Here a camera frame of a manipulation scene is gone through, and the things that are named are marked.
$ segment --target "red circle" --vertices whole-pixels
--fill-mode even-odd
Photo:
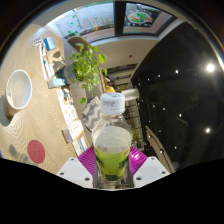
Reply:
[[[32,140],[29,142],[27,146],[27,151],[30,159],[37,163],[40,164],[44,161],[45,159],[45,150],[43,145],[37,141],[37,140]]]

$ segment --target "white lid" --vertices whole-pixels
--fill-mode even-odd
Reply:
[[[125,96],[122,93],[103,93],[100,96],[100,109],[104,114],[116,115],[125,111]]]

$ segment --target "green leaves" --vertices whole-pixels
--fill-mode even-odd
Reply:
[[[103,64],[105,62],[106,56],[104,54],[99,54],[99,62]]]
[[[98,51],[97,46],[93,46],[93,47],[92,47],[92,49],[93,49],[95,52],[97,52],[97,51]]]
[[[81,99],[80,99],[80,103],[81,103],[81,104],[84,104],[85,102],[86,102],[86,98],[81,98]]]
[[[101,74],[100,64],[105,63],[106,56],[104,54],[96,54],[97,46],[87,45],[87,50],[83,52],[85,47],[82,43],[76,43],[80,47],[79,52],[72,52],[70,59],[74,61],[72,70],[75,71],[75,83],[80,83],[82,89],[86,89],[90,94],[95,93],[93,88],[102,83],[99,79]],[[104,74],[107,75],[107,69],[104,69]],[[86,98],[81,98],[80,103],[86,102]]]

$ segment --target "window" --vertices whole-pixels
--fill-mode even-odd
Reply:
[[[173,16],[142,4],[127,3],[123,33],[156,34]]]
[[[113,1],[96,2],[66,12],[48,23],[64,38],[82,36],[88,42],[114,36]]]

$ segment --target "ceiling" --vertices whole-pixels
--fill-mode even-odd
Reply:
[[[224,156],[223,73],[197,30],[184,23],[169,33],[145,57],[132,84],[140,92],[145,148],[148,125],[176,170]]]

